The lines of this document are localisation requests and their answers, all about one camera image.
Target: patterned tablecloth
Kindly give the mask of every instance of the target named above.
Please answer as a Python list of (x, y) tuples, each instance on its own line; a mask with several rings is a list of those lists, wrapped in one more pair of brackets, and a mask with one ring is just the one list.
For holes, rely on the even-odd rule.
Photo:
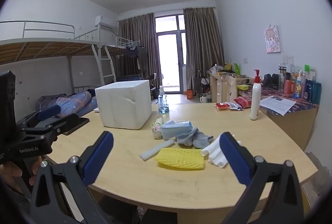
[[(308, 102), (305, 99), (297, 99), (297, 98), (292, 98), (292, 94), (284, 94), (281, 92), (278, 92), (276, 89), (272, 89), (269, 87), (262, 87), (262, 93), (261, 93), (261, 99), (265, 99), (268, 96), (279, 96), (285, 99), (289, 100), (294, 100), (296, 103), (288, 110), (288, 113), (293, 113), (296, 111), (302, 111), (302, 110), (309, 110), (313, 108), (317, 108), (319, 105), (318, 104), (313, 104)], [(278, 115), (277, 112), (272, 111), (271, 109), (267, 109), (269, 113), (273, 115)]]

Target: air conditioner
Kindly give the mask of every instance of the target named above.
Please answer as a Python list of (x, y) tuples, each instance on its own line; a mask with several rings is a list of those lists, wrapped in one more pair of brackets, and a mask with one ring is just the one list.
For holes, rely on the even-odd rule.
[(101, 25), (101, 26), (104, 26), (104, 27), (107, 27), (107, 28), (110, 28), (110, 29), (114, 29), (117, 27), (116, 25), (116, 21), (110, 19), (110, 18), (107, 18), (105, 16), (102, 16), (102, 15), (98, 15), (96, 16), (96, 21), (95, 21), (95, 26), (97, 27), (98, 25)]

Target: blue gripper pad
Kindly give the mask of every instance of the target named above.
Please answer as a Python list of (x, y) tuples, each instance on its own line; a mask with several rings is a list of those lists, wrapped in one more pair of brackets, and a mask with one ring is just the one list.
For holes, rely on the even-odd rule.
[(224, 132), (220, 135), (219, 146), (225, 154), (225, 157), (235, 173), (239, 183), (249, 186), (251, 182), (251, 168), (242, 155), (241, 148), (246, 151), (247, 149), (240, 146), (229, 132)]
[(114, 144), (113, 134), (104, 131), (92, 146), (81, 155), (78, 172), (85, 186), (93, 184), (102, 169)]
[(52, 106), (44, 111), (40, 111), (37, 115), (37, 120), (44, 121), (52, 116), (58, 115), (61, 112), (59, 105)]

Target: bunk bed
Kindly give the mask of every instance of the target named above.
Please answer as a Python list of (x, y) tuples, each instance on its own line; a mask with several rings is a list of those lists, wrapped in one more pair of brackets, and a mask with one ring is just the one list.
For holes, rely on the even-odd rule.
[[(75, 36), (75, 27), (73, 25), (31, 20), (0, 21), (0, 25), (12, 23), (22, 24), (22, 37), (0, 41), (0, 65), (36, 58), (57, 56), (66, 56), (68, 58), (72, 95), (66, 96), (66, 94), (59, 92), (59, 95), (41, 96), (36, 104), (38, 110), (45, 110), (53, 105), (60, 105), (62, 110), (60, 117), (66, 116), (70, 111), (82, 116), (96, 108), (97, 101), (94, 89), (98, 86), (116, 82), (113, 65), (115, 56), (124, 54), (129, 47), (142, 47), (139, 41), (121, 38), (114, 33), (112, 28), (100, 24), (94, 30)], [(36, 25), (47, 25), (48, 27), (36, 27)], [(111, 36), (114, 34), (116, 37), (102, 40), (102, 29), (111, 31)], [(66, 34), (69, 38), (26, 37), (27, 31), (57, 32)], [(99, 70), (100, 84), (74, 87), (71, 68), (71, 58), (73, 56), (95, 57)], [(109, 61), (111, 74), (103, 74), (103, 60)]]

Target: glass door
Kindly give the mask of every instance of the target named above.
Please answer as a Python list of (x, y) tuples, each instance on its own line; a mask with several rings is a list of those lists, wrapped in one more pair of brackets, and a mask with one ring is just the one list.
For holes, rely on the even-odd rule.
[(183, 15), (157, 17), (156, 33), (164, 91), (168, 94), (183, 93), (187, 50)]

